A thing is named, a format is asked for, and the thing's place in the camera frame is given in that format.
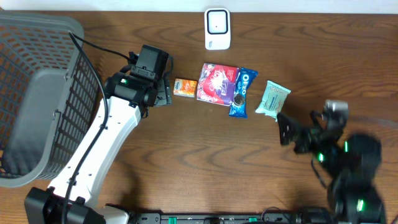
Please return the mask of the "red purple snack bag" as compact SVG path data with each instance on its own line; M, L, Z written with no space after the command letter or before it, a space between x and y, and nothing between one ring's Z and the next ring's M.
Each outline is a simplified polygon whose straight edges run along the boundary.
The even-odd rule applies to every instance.
M230 106L238 75L238 67L204 63L197 86L197 100Z

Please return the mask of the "orange small box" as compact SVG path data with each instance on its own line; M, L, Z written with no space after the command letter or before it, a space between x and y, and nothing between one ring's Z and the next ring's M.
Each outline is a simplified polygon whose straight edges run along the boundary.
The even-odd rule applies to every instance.
M178 96L194 98L196 88L197 88L197 81L176 78L174 83L173 94Z

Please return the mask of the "light green snack packet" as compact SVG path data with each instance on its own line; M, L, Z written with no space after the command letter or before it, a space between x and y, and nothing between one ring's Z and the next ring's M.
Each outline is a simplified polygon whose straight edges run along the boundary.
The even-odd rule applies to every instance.
M277 121L277 115L282 111L284 102L290 93L291 91L288 88L268 80L262 100L255 113L270 116Z

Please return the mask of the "blue Oreo cookie pack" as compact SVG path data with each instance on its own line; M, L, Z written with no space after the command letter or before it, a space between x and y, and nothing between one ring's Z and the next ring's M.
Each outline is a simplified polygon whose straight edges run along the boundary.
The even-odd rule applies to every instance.
M251 83L257 77L258 71L242 67L236 80L233 102L229 109L229 116L235 118L247 118L246 95Z

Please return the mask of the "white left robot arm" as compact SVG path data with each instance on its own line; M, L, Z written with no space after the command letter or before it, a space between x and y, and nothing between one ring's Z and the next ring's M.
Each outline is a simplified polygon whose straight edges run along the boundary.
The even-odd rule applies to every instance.
M46 190L32 188L24 206L29 223L129 223L115 205L97 208L104 179L121 146L152 106L171 104L169 73L117 72L82 142Z

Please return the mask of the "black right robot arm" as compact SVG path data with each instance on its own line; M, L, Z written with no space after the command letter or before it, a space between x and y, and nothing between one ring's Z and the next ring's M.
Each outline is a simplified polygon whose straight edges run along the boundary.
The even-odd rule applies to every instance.
M333 212L326 221L385 223L384 203L373 185L381 163L381 142L368 134L354 133L339 146L348 116L346 110L312 111L312 126L303 126L278 113L280 143L294 143L296 154L311 153L332 178L324 185Z

